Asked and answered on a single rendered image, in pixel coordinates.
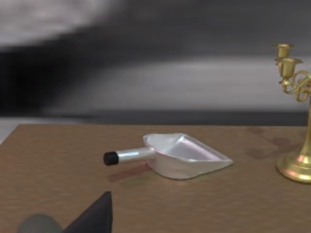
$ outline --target scoop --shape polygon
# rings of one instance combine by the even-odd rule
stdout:
[[[143,137],[146,147],[104,154],[107,166],[145,160],[159,175],[171,179],[190,179],[220,170],[231,159],[184,133],[152,133]]]

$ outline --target silver scoop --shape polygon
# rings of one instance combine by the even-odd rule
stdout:
[[[161,176],[171,179],[190,179],[216,171],[233,163],[231,159],[211,147],[184,134],[147,134],[143,137],[146,147],[107,152],[107,166],[145,160]]]

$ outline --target black end cap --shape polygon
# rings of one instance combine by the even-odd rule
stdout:
[[[119,163],[119,156],[115,151],[106,152],[103,159],[106,166],[116,165]]]

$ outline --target wooden tabletop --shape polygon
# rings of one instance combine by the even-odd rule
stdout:
[[[106,151],[142,146],[147,133],[187,133],[234,165],[187,181],[142,162],[106,167]],[[311,186],[275,170],[299,150],[304,127],[20,125],[0,146],[0,232],[44,213],[62,227],[105,191],[115,233],[292,233],[310,229]]]

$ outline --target gold candelabra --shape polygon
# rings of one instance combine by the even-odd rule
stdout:
[[[295,94],[296,101],[304,102],[311,94],[311,74],[306,70],[295,72],[301,60],[289,57],[289,44],[275,44],[277,48],[276,65],[279,68],[282,80],[282,90],[286,94]],[[299,182],[311,183],[311,99],[309,100],[308,128],[303,147],[299,154],[288,154],[278,159],[277,170],[285,177]]]

